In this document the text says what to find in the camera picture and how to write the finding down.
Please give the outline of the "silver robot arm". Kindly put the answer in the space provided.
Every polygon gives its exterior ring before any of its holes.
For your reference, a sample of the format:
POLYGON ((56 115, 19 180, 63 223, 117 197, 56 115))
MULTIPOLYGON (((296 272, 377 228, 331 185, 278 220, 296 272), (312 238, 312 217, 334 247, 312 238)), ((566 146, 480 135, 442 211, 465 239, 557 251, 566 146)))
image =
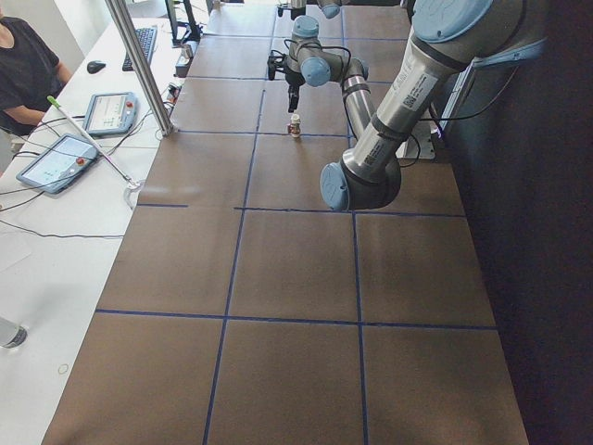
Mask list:
POLYGON ((289 84, 289 109, 299 88, 339 83, 352 133, 357 139, 321 173, 324 202, 333 210, 372 210, 390 204, 400 188, 397 150, 429 108, 447 79, 468 66, 516 64, 543 50, 546 1, 417 1, 396 79, 375 106, 368 68, 349 54, 339 56, 320 43, 319 22, 302 1, 286 5, 294 22, 289 51, 269 70, 281 70, 289 84))
MULTIPOLYGON (((334 18, 343 5, 340 0, 315 0, 315 3, 327 19, 334 18)), ((284 12, 287 11, 290 19, 295 20, 306 14, 307 4, 307 0, 280 1, 276 6, 277 15, 281 18, 284 12)))

